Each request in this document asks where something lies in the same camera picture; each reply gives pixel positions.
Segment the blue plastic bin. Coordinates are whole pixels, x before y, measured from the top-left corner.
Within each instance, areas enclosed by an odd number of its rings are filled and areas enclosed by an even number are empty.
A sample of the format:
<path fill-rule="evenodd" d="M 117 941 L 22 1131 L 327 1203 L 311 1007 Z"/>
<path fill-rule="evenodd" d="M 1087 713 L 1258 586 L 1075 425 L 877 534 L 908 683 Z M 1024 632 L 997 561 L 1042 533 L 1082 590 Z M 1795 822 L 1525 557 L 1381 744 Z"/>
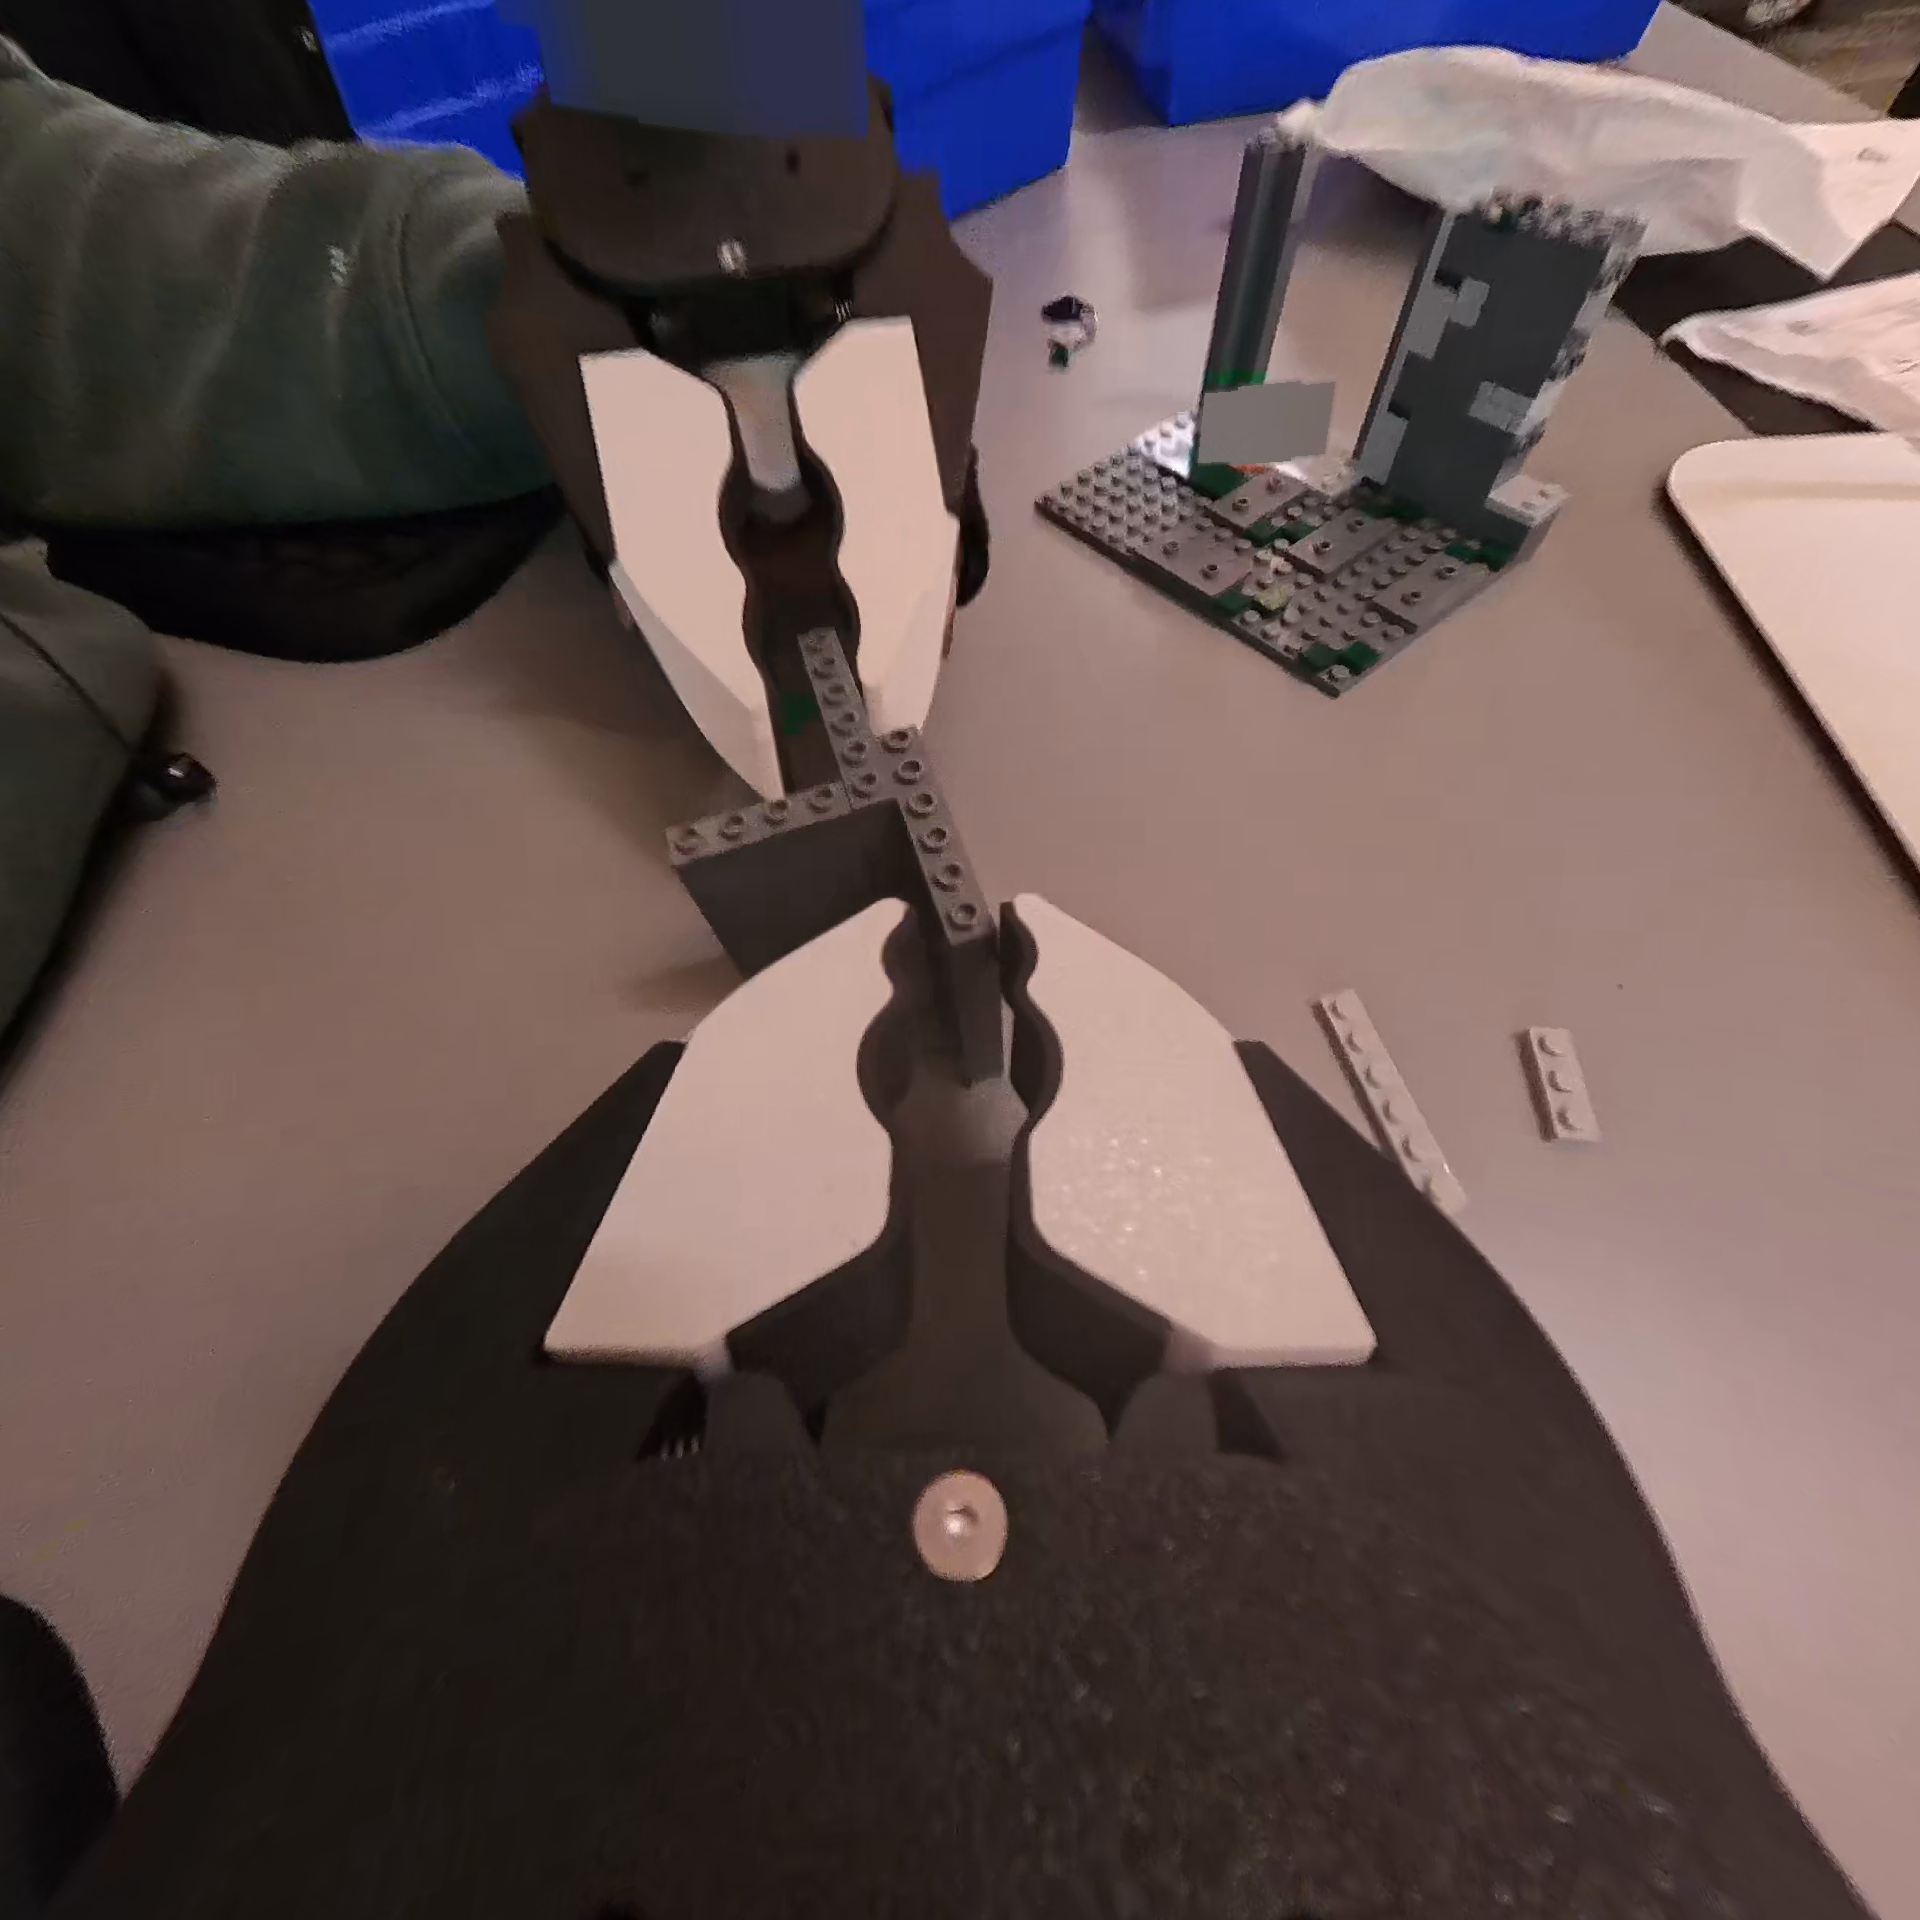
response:
<path fill-rule="evenodd" d="M 1631 55 L 1654 1 L 1093 1 L 1142 102 L 1181 127 L 1318 101 L 1354 63 L 1491 46 L 1578 63 Z"/>
<path fill-rule="evenodd" d="M 311 1 L 356 135 L 460 146 L 520 175 L 515 113 L 539 88 L 538 37 L 492 1 Z M 1064 163 L 1087 5 L 868 1 L 867 57 L 894 96 L 903 167 L 949 217 Z"/>

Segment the white printed paper sheet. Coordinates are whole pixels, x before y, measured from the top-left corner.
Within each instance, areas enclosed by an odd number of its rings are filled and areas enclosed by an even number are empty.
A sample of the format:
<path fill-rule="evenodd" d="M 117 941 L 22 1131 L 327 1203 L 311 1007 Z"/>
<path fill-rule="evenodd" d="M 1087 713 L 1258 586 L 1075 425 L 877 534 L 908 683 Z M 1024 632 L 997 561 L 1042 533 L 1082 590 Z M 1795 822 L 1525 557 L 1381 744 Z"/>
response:
<path fill-rule="evenodd" d="M 1674 321 L 1662 344 L 1917 440 L 1917 272 Z"/>

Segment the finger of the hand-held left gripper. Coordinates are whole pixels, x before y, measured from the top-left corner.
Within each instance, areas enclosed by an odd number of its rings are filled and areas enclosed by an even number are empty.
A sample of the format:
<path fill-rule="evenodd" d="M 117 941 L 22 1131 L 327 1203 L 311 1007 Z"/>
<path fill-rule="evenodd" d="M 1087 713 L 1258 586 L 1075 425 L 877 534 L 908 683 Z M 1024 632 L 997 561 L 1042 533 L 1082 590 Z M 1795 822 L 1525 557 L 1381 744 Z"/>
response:
<path fill-rule="evenodd" d="M 755 792 L 784 792 L 775 717 L 746 635 L 747 579 L 723 525 L 734 465 L 718 389 L 634 346 L 581 357 L 613 590 L 691 721 Z"/>
<path fill-rule="evenodd" d="M 854 610 L 854 669 L 877 729 L 923 729 L 956 610 L 957 517 L 947 505 L 915 325 L 852 320 L 792 378 L 806 451 L 836 495 L 836 571 Z"/>

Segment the grey brick build on baseplate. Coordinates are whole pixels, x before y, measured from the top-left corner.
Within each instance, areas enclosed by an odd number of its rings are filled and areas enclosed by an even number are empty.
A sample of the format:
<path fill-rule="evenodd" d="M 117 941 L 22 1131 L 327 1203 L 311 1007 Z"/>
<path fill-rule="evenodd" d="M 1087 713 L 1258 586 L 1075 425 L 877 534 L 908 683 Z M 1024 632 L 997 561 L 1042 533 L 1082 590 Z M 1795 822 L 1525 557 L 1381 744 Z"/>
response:
<path fill-rule="evenodd" d="M 1525 464 L 1643 224 L 1507 191 L 1432 208 L 1343 449 L 1334 386 L 1269 367 L 1320 157 L 1303 130 L 1248 139 L 1196 403 L 1036 512 L 1336 699 L 1546 538 L 1568 494 Z"/>

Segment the long light grey plate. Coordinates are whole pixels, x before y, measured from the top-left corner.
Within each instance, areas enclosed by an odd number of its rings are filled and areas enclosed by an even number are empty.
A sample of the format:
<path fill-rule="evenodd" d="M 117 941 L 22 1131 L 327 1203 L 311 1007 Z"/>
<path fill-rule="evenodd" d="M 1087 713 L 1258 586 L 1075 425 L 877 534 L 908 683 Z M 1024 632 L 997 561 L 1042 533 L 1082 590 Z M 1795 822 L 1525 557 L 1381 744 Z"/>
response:
<path fill-rule="evenodd" d="M 1383 1154 L 1426 1201 L 1447 1215 L 1459 1215 L 1467 1203 L 1467 1192 L 1363 998 L 1355 991 L 1332 991 L 1318 995 L 1311 1007 L 1374 1125 Z"/>

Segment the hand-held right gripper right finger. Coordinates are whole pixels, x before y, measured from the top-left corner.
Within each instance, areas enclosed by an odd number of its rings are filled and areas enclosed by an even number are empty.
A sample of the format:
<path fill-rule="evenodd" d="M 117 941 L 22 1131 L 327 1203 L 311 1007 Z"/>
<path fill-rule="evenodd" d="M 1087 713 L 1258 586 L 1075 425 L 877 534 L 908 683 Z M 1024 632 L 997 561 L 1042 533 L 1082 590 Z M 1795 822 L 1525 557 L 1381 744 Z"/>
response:
<path fill-rule="evenodd" d="M 1371 1360 L 1376 1329 L 1226 1024 L 1037 894 L 999 914 L 999 981 L 1024 1106 L 1020 1347 L 1104 1421 L 1159 1376 Z"/>

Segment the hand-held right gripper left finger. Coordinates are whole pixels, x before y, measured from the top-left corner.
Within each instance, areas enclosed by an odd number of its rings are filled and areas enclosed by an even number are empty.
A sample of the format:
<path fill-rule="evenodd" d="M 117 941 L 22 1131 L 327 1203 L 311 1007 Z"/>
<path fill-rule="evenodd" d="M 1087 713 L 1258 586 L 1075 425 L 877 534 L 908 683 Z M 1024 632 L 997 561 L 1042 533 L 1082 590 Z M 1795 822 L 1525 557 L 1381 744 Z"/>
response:
<path fill-rule="evenodd" d="M 911 925 L 883 897 L 691 1030 L 544 1333 L 549 1360 L 773 1376 L 813 1414 L 903 1344 L 888 951 Z"/>

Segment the short light grey plate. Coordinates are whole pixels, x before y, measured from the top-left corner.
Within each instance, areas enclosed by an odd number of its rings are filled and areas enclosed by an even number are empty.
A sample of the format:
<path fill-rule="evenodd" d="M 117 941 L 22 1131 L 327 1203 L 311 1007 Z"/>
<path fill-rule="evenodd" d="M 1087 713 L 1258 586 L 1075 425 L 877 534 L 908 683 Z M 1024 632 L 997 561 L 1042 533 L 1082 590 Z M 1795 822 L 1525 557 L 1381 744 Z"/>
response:
<path fill-rule="evenodd" d="M 1542 1139 L 1599 1143 L 1599 1119 L 1573 1033 L 1564 1025 L 1530 1024 L 1519 1030 L 1519 1056 Z"/>

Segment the white paper bag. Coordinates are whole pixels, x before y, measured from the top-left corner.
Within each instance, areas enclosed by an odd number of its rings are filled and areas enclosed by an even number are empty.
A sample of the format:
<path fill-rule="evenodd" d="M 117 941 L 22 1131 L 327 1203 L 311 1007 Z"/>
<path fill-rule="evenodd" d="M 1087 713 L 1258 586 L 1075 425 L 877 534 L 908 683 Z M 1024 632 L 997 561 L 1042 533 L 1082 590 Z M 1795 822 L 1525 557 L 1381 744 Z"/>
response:
<path fill-rule="evenodd" d="M 1642 221 L 1648 256 L 1757 240 L 1816 279 L 1917 181 L 1912 120 L 1784 123 L 1666 80 L 1487 46 L 1354 63 L 1278 126 L 1447 209 L 1568 203 Z"/>

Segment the dark grey cross wall piece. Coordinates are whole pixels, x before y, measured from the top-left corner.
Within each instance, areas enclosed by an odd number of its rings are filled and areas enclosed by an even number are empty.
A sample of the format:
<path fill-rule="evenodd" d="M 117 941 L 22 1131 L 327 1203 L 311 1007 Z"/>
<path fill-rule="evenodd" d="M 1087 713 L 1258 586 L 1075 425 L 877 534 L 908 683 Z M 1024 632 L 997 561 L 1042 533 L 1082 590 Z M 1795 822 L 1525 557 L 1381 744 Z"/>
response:
<path fill-rule="evenodd" d="M 922 730 L 872 725 L 836 630 L 795 635 L 784 662 L 821 707 L 784 741 L 811 779 L 672 826 L 682 886 L 742 976 L 883 897 L 908 902 L 956 1067 L 971 1086 L 1002 1077 L 997 915 Z"/>

